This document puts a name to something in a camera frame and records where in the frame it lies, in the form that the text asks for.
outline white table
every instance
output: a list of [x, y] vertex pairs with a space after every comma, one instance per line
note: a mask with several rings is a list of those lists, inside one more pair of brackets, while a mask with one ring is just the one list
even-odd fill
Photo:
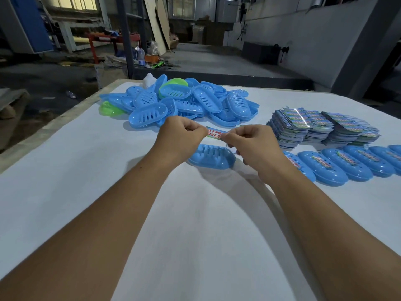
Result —
[[[362, 118], [380, 129], [376, 145], [401, 144], [400, 120], [348, 98], [247, 90], [261, 105], [250, 124], [265, 124], [284, 106], [304, 107]], [[0, 176], [0, 278], [148, 152], [156, 128], [133, 131], [126, 119], [100, 116], [95, 104]], [[222, 144], [212, 138], [203, 142]], [[314, 148], [300, 145], [293, 152], [304, 150]], [[401, 254], [401, 177], [316, 185]], [[316, 299], [321, 299], [319, 286], [277, 199], [241, 161], [226, 171], [184, 163], [170, 174], [113, 296], [115, 301]]]

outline pile of soap dishes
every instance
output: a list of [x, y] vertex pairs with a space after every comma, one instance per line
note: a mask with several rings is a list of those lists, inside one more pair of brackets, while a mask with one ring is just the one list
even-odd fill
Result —
[[344, 146], [340, 149], [324, 149], [320, 153], [303, 151], [284, 155], [312, 182], [329, 186], [342, 186], [348, 179], [366, 182], [374, 175], [390, 177], [401, 175], [401, 145], [388, 148], [373, 146]]
[[168, 116], [195, 119], [207, 116], [215, 124], [233, 128], [258, 114], [257, 103], [246, 99], [241, 89], [227, 91], [221, 85], [194, 78], [167, 80], [161, 75], [148, 89], [132, 86], [125, 93], [101, 94], [100, 98], [114, 107], [130, 113], [129, 124], [145, 128], [162, 126]]

